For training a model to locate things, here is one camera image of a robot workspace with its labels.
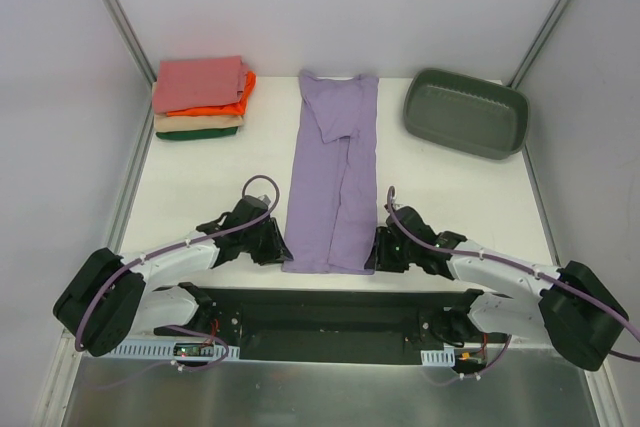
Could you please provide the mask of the purple t-shirt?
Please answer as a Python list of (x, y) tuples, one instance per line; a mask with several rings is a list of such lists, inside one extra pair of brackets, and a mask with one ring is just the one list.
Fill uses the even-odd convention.
[(285, 225), (287, 273), (366, 271), (377, 228), (379, 79), (299, 75), (302, 98)]

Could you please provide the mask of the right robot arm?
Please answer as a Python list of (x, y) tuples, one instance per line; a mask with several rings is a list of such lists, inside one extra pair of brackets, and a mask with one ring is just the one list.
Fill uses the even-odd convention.
[(469, 283), (459, 301), (429, 320), (439, 342), (463, 348), (492, 334), (552, 346), (566, 361), (597, 371), (613, 356), (636, 361), (614, 346), (623, 331), (639, 331), (595, 273), (571, 261), (564, 267), (529, 263), (486, 249), (462, 234), (435, 233), (408, 206), (390, 209), (377, 227), (369, 263), (381, 272), (410, 266)]

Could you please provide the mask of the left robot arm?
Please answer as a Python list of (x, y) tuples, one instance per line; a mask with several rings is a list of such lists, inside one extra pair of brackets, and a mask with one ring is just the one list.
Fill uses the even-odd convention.
[(232, 211), (161, 247), (155, 257), (94, 251), (55, 302), (53, 315), (94, 357), (130, 334), (212, 334), (218, 328), (214, 301), (187, 278), (242, 253), (258, 265), (293, 258), (266, 198), (243, 196)]

